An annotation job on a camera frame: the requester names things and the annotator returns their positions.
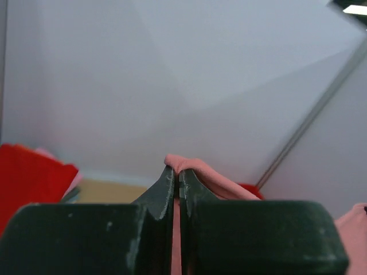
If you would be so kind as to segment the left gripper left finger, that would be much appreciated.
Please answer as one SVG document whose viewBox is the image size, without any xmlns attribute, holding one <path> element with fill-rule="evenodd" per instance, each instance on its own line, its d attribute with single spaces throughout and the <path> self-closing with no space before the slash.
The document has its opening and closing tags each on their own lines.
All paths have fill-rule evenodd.
<svg viewBox="0 0 367 275">
<path fill-rule="evenodd" d="M 128 204 L 21 207 L 1 237 L 2 274 L 169 274 L 174 171 Z"/>
</svg>

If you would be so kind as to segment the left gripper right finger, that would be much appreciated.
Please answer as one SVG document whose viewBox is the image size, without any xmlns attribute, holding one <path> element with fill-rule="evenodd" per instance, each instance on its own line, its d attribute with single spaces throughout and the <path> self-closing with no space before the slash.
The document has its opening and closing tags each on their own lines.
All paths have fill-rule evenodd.
<svg viewBox="0 0 367 275">
<path fill-rule="evenodd" d="M 345 274 L 333 219 L 312 201 L 223 200 L 179 174 L 183 274 Z"/>
</svg>

